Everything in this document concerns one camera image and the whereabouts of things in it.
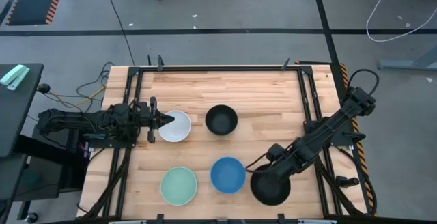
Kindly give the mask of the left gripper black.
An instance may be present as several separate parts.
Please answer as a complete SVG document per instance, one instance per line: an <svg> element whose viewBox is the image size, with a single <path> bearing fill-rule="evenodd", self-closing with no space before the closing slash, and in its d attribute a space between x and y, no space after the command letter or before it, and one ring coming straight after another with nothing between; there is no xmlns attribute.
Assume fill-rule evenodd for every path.
<svg viewBox="0 0 437 224"><path fill-rule="evenodd" d="M166 115L165 113L158 112L157 99L152 96L149 102L140 102L138 104L138 116L137 122L139 128L148 128L147 141L149 143L155 143L154 131L159 126L169 124L174 120L174 116Z"/></svg>

